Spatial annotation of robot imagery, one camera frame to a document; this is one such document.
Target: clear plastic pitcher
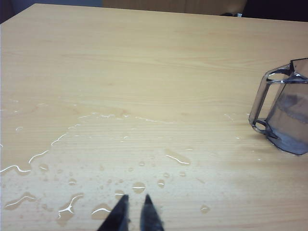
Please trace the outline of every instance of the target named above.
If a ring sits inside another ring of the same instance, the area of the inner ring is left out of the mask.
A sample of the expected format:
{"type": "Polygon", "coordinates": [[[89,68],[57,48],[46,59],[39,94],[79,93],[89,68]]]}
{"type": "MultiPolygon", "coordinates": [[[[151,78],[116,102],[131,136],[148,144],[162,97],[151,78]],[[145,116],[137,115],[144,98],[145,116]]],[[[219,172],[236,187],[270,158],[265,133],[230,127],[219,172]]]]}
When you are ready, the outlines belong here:
{"type": "Polygon", "coordinates": [[[308,58],[292,60],[268,71],[261,80],[249,123],[278,148],[302,155],[308,152],[308,58]],[[284,78],[274,80],[275,74],[284,78]],[[280,84],[267,118],[258,118],[272,84],[280,84]]]}

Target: wooden table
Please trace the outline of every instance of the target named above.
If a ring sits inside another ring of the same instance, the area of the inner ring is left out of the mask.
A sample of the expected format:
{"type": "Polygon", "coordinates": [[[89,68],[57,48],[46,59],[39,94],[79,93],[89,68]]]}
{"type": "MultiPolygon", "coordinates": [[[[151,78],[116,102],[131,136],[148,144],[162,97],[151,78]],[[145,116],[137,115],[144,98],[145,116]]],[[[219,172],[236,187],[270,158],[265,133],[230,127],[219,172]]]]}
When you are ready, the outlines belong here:
{"type": "Polygon", "coordinates": [[[167,231],[307,230],[308,155],[247,120],[263,73],[307,41],[301,22],[41,4],[11,18],[1,230],[94,231],[123,192],[131,230],[146,193],[167,231]]]}

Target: pitcher handle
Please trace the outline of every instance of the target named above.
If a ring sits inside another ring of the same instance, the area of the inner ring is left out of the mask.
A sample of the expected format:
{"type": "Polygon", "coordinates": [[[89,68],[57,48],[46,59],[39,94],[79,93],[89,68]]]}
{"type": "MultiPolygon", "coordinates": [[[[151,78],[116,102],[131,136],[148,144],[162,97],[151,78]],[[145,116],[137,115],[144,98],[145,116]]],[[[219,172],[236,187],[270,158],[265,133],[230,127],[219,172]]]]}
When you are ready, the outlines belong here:
{"type": "Polygon", "coordinates": [[[284,65],[284,66],[281,66],[281,67],[278,67],[276,69],[268,71],[267,73],[265,73],[265,75],[263,76],[263,78],[261,80],[256,98],[255,98],[255,102],[254,102],[253,107],[251,109],[248,120],[249,120],[249,123],[252,126],[252,128],[255,131],[262,133],[262,134],[265,134],[266,130],[260,129],[257,126],[257,123],[260,123],[264,126],[266,125],[265,119],[259,119],[258,117],[259,117],[259,114],[261,112],[261,108],[263,106],[263,103],[264,103],[265,97],[268,93],[268,90],[269,90],[269,88],[272,84],[286,83],[286,81],[284,81],[284,80],[270,79],[270,76],[274,75],[274,74],[285,74],[285,75],[289,76],[291,74],[290,64],[287,64],[287,65],[284,65]]]}

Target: wood grain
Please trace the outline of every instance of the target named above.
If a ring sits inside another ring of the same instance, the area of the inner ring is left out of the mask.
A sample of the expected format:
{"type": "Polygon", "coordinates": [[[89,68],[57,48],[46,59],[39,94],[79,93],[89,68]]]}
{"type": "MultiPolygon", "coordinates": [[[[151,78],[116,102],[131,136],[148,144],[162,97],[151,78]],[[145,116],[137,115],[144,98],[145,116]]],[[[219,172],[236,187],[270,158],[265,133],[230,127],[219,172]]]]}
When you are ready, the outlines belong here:
{"type": "Polygon", "coordinates": [[[307,39],[301,22],[77,6],[6,21],[1,230],[95,230],[119,190],[134,230],[146,193],[166,230],[306,230],[308,155],[275,148],[247,114],[307,39]]]}

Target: water droplet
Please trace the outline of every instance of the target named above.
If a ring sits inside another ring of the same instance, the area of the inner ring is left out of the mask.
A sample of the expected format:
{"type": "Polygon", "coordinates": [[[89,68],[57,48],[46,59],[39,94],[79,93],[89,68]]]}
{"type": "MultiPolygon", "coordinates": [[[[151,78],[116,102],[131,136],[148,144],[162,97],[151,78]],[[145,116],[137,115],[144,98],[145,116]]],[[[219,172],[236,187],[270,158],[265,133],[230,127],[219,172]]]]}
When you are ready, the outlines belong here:
{"type": "Polygon", "coordinates": [[[39,168],[41,171],[46,172],[49,170],[48,165],[47,164],[40,164],[39,168]]]}
{"type": "Polygon", "coordinates": [[[135,193],[140,194],[144,191],[145,185],[142,182],[136,182],[133,184],[132,189],[135,193]]]}
{"type": "Polygon", "coordinates": [[[32,201],[35,201],[36,198],[30,193],[25,192],[19,199],[6,203],[6,205],[4,206],[4,209],[8,209],[8,210],[16,209],[25,200],[32,202],[32,201]]]}
{"type": "Polygon", "coordinates": [[[228,115],[228,114],[223,114],[223,115],[226,116],[227,118],[229,118],[231,121],[233,121],[233,119],[231,118],[230,115],[228,115]]]}
{"type": "Polygon", "coordinates": [[[120,200],[123,195],[124,195],[124,192],[122,190],[116,190],[115,191],[116,199],[120,200]]]}
{"type": "Polygon", "coordinates": [[[164,188],[164,186],[165,186],[165,181],[164,181],[164,180],[158,180],[157,185],[158,185],[160,188],[164,188]]]}
{"type": "Polygon", "coordinates": [[[207,207],[206,205],[202,205],[201,208],[200,208],[200,211],[205,214],[207,213],[208,211],[210,211],[210,208],[207,207]]]}
{"type": "Polygon", "coordinates": [[[165,173],[163,174],[163,176],[164,176],[165,178],[169,178],[169,177],[170,177],[170,174],[167,173],[167,172],[165,172],[165,173]]]}
{"type": "Polygon", "coordinates": [[[24,129],[24,127],[17,127],[15,130],[16,130],[17,132],[20,132],[22,129],[24,129]]]}
{"type": "Polygon", "coordinates": [[[48,104],[46,104],[46,103],[38,103],[37,104],[37,107],[47,107],[48,106],[48,104]]]}
{"type": "Polygon", "coordinates": [[[92,210],[91,218],[94,220],[103,220],[107,218],[110,212],[111,208],[107,204],[100,204],[92,210]]]}
{"type": "Polygon", "coordinates": [[[48,208],[47,207],[47,204],[42,204],[42,208],[48,212],[52,212],[53,211],[53,208],[48,208]]]}
{"type": "Polygon", "coordinates": [[[188,159],[187,157],[185,156],[182,156],[170,149],[166,149],[165,150],[166,152],[166,156],[173,159],[173,160],[176,160],[179,164],[181,165],[190,165],[191,164],[191,161],[190,159],[188,159]]]}
{"type": "Polygon", "coordinates": [[[73,195],[70,202],[59,209],[57,223],[61,227],[65,226],[68,220],[74,216],[73,205],[81,197],[83,197],[83,193],[73,195]]]}
{"type": "Polygon", "coordinates": [[[205,184],[205,182],[199,178],[196,178],[199,182],[201,182],[202,184],[205,184]]]}
{"type": "Polygon", "coordinates": [[[71,178],[71,179],[69,179],[68,184],[69,184],[69,185],[75,185],[76,182],[77,182],[77,181],[76,181],[75,179],[71,178]]]}

